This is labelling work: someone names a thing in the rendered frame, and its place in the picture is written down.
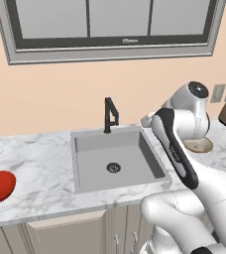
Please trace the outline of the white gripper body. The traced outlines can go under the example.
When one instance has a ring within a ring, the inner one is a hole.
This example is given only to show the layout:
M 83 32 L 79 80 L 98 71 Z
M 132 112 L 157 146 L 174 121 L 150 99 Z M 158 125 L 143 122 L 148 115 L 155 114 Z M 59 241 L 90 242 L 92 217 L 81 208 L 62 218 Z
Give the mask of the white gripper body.
M 150 112 L 141 119 L 141 125 L 143 128 L 150 128 L 152 126 L 152 118 L 154 115 L 154 112 Z

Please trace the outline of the grey kitchen sink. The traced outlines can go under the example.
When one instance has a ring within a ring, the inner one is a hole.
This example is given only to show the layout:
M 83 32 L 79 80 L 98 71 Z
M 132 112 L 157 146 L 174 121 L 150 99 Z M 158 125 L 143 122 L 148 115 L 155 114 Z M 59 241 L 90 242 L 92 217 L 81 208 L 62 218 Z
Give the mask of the grey kitchen sink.
M 140 126 L 73 132 L 71 153 L 76 193 L 170 181 Z

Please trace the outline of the beige bowl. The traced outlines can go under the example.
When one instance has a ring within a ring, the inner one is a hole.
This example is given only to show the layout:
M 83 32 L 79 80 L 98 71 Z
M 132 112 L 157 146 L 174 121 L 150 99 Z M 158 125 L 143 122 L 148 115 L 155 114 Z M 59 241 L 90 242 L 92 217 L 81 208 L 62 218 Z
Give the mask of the beige bowl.
M 213 143 L 206 137 L 198 140 L 184 140 L 183 145 L 193 153 L 208 153 L 213 150 Z

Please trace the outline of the black tap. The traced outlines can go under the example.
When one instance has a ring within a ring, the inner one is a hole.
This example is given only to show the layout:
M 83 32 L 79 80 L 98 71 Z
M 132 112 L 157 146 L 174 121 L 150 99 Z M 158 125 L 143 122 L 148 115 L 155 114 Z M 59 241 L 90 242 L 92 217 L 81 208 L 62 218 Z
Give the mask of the black tap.
M 104 116 L 104 133 L 110 134 L 112 126 L 119 125 L 119 112 L 116 109 L 111 97 L 106 97 L 105 104 L 105 116 Z

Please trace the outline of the narrow beige cupboard door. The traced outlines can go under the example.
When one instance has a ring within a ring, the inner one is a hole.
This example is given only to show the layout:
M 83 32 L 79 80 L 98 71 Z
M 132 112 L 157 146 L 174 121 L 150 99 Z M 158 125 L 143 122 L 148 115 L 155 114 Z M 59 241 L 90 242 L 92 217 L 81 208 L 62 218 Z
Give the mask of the narrow beige cupboard door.
M 109 254 L 115 254 L 115 240 L 114 235 L 119 235 L 120 250 L 119 254 L 124 254 L 125 235 L 126 235 L 126 219 L 127 207 L 118 206 L 109 210 Z
M 128 206 L 125 247 L 126 254 L 131 254 L 131 251 L 133 250 L 134 231 L 138 231 L 137 254 L 140 254 L 141 248 L 152 236 L 153 225 L 147 222 L 141 215 L 140 206 L 138 204 Z

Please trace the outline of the grey framed window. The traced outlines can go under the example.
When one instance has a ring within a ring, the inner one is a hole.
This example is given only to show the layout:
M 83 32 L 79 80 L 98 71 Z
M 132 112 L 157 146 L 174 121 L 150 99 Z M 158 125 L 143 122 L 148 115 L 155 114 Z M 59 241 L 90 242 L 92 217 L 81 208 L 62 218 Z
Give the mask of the grey framed window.
M 0 0 L 9 64 L 212 56 L 226 0 Z M 125 45 L 123 39 L 139 40 Z

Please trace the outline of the wide beige cupboard door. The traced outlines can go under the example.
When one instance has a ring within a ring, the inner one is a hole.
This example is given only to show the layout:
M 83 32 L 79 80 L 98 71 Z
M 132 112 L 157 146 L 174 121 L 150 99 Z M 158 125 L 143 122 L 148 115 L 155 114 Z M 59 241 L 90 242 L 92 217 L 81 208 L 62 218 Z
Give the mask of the wide beige cupboard door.
M 28 222 L 36 254 L 106 254 L 106 211 Z

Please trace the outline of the grey wall socket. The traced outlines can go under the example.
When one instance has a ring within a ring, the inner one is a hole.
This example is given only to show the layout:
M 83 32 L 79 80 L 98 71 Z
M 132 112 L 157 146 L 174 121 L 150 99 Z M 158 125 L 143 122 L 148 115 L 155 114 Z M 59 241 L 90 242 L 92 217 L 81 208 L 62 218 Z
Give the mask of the grey wall socket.
M 211 103 L 218 103 L 221 101 L 223 93 L 225 90 L 225 84 L 215 84 L 213 88 L 213 92 L 211 95 L 210 102 Z

